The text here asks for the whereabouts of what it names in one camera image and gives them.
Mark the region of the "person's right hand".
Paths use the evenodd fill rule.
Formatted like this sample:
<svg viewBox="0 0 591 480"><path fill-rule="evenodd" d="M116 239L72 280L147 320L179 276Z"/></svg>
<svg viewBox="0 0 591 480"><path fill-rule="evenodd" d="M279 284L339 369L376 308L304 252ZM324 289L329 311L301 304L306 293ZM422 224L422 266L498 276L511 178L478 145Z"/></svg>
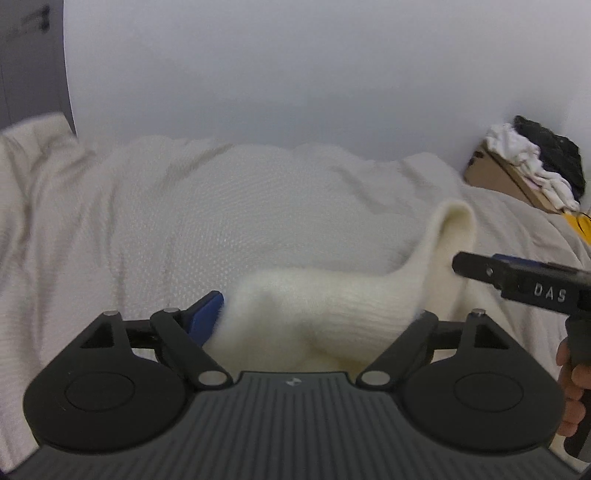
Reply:
<svg viewBox="0 0 591 480"><path fill-rule="evenodd" d="M584 392L590 389L590 366L585 364L572 365L570 349L566 339L558 347L556 363L560 367L558 384L565 396L565 411L558 434L564 437L572 437L586 415L586 407L583 404L582 397Z"/></svg>

